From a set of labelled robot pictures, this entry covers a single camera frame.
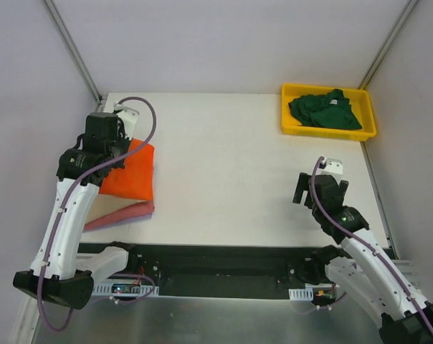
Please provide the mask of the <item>beige folded t shirt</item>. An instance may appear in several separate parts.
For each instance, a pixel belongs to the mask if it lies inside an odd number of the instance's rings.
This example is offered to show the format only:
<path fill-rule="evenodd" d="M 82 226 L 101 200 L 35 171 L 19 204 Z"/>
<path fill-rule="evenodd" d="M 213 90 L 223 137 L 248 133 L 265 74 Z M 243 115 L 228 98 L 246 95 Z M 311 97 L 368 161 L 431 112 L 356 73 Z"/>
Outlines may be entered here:
<path fill-rule="evenodd" d="M 127 206 L 139 203 L 139 200 L 124 199 L 117 196 L 98 194 L 88 212 L 86 223 L 99 219 Z"/>

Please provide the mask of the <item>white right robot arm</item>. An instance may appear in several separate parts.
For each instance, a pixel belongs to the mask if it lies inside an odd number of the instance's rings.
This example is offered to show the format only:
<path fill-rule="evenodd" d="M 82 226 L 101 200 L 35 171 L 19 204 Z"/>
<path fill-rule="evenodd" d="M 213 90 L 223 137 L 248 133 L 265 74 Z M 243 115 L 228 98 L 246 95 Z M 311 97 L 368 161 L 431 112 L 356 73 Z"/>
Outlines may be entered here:
<path fill-rule="evenodd" d="M 378 243 L 363 215 L 346 206 L 348 182 L 340 160 L 320 157 L 301 173 L 293 203 L 304 204 L 334 240 L 296 268 L 309 285 L 330 281 L 362 307 L 383 343 L 433 343 L 433 302 L 399 270 Z"/>

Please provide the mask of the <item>pink folded t shirt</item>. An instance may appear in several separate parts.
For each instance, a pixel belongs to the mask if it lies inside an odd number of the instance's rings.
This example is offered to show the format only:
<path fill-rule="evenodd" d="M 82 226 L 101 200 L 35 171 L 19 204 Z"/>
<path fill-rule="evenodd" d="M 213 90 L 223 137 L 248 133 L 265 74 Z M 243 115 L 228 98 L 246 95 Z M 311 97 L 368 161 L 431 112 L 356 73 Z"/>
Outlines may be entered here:
<path fill-rule="evenodd" d="M 149 214 L 153 214 L 155 210 L 154 202 L 153 201 L 143 201 L 139 202 L 130 206 L 127 206 L 123 209 L 120 209 L 118 211 L 115 211 L 111 214 L 108 214 L 106 216 L 100 217 L 97 220 L 94 220 L 90 222 L 89 224 L 86 224 L 84 228 L 93 228 L 97 225 L 105 225 L 105 224 L 111 224 L 114 222 L 122 221 L 125 219 L 130 219 L 133 217 L 138 216 L 145 216 Z"/>

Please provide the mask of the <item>green t shirt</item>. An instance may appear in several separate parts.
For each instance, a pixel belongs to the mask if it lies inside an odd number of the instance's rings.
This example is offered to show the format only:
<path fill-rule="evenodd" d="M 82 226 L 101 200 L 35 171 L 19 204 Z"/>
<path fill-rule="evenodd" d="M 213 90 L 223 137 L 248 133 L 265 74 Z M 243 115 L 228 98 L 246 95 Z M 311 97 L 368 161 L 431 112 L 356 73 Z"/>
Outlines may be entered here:
<path fill-rule="evenodd" d="M 288 103 L 291 116 L 302 126 L 336 130 L 360 130 L 350 99 L 334 89 L 322 95 L 303 95 Z"/>

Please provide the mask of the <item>right aluminium frame post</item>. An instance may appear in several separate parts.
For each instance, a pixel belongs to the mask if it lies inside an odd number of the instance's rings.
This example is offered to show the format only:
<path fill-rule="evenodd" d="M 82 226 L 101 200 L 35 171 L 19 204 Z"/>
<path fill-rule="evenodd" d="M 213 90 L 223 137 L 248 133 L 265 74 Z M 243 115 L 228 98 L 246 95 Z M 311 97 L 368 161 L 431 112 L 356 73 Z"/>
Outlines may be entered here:
<path fill-rule="evenodd" d="M 360 81 L 358 88 L 360 90 L 366 90 L 370 85 L 372 79 L 375 77 L 379 68 L 383 64 L 386 56 L 394 46 L 395 42 L 399 38 L 404 27 L 407 25 L 409 20 L 414 15 L 418 6 L 422 3 L 422 0 L 408 0 L 405 2 L 402 10 L 398 14 L 395 22 L 391 26 L 388 34 L 384 38 L 381 46 L 379 47 L 376 55 L 372 59 L 368 69 L 366 70 L 362 80 Z"/>

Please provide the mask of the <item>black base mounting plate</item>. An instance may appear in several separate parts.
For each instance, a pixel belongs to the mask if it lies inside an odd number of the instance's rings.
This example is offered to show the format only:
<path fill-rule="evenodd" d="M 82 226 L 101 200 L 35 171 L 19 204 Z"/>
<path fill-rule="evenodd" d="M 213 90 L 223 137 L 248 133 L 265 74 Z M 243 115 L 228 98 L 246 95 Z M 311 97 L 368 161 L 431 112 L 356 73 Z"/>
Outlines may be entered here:
<path fill-rule="evenodd" d="M 316 247 L 236 247 L 136 244 L 136 259 L 120 276 L 150 277 L 161 296 L 286 300 L 289 290 L 328 285 L 313 267 Z"/>

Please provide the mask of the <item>aluminium frame post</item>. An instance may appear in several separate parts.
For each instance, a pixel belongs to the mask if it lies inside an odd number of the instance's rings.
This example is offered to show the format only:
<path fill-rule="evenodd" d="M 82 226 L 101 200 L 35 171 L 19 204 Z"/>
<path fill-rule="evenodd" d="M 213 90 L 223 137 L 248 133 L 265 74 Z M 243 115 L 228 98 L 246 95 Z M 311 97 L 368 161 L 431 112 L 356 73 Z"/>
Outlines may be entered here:
<path fill-rule="evenodd" d="M 90 93 L 91 98 L 95 101 L 97 106 L 100 106 L 103 102 L 103 94 L 99 91 L 99 88 L 97 87 L 55 1 L 43 0 L 42 5 L 44 6 L 45 11 L 48 13 L 54 28 L 62 40 L 62 43 L 88 92 Z"/>
<path fill-rule="evenodd" d="M 395 42 L 399 38 L 404 27 L 407 25 L 409 20 L 414 15 L 418 6 L 422 3 L 422 0 L 408 0 L 405 2 L 402 10 L 398 14 L 395 22 L 391 26 L 388 34 L 384 38 L 381 46 L 379 47 L 376 55 L 372 59 L 368 69 L 366 70 L 362 80 L 360 81 L 358 88 L 360 90 L 366 90 L 370 85 L 372 79 L 375 77 L 379 68 L 383 64 L 386 56 L 394 46 Z"/>

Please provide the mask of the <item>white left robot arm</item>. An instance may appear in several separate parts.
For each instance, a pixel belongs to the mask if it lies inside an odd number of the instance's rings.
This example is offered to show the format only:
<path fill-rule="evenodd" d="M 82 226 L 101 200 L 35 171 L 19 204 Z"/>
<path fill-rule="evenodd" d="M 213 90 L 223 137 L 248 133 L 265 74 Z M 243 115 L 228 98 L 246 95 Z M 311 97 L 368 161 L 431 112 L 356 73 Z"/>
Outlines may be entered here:
<path fill-rule="evenodd" d="M 36 300 L 80 310 L 94 286 L 118 273 L 138 272 L 131 244 L 112 242 L 86 262 L 77 262 L 82 231 L 103 179 L 122 168 L 140 113 L 116 105 L 113 113 L 87 116 L 85 132 L 60 157 L 57 192 L 46 233 L 29 269 L 16 272 L 13 286 Z"/>

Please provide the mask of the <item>orange t shirt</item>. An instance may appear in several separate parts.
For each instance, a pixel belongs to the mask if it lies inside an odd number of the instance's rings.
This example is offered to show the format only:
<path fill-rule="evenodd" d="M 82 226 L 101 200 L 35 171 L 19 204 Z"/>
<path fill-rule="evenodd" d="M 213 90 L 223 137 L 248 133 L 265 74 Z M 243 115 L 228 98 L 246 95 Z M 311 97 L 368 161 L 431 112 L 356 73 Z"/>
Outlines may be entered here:
<path fill-rule="evenodd" d="M 136 201 L 153 200 L 155 148 L 146 144 L 125 159 L 125 168 L 115 168 L 104 179 L 99 194 Z"/>

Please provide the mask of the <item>yellow plastic bin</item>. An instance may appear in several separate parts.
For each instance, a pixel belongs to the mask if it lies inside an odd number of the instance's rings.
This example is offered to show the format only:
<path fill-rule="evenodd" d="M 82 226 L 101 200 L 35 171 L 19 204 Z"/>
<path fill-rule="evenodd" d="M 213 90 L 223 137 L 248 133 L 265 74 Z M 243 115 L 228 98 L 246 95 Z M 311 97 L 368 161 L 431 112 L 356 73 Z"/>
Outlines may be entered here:
<path fill-rule="evenodd" d="M 280 91 L 282 132 L 286 135 L 301 135 L 362 142 L 375 137 L 377 129 L 369 93 L 365 90 L 345 87 L 338 87 L 338 89 L 342 90 L 343 95 L 350 100 L 352 112 L 361 124 L 362 129 L 339 130 L 302 125 L 291 116 L 288 104 L 303 95 L 324 95 L 332 91 L 333 87 L 284 83 Z"/>

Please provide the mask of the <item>left aluminium frame post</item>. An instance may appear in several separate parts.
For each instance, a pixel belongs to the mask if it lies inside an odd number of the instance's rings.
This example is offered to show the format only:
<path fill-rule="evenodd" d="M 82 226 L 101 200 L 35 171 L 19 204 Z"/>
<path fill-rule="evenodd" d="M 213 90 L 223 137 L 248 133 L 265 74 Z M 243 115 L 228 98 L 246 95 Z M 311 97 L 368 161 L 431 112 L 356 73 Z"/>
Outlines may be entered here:
<path fill-rule="evenodd" d="M 97 87 L 55 1 L 43 0 L 42 5 L 44 6 L 45 11 L 48 13 L 54 28 L 62 40 L 62 43 L 88 92 L 90 93 L 91 98 L 95 101 L 97 106 L 100 106 L 103 102 L 103 94 L 99 91 L 99 88 Z"/>

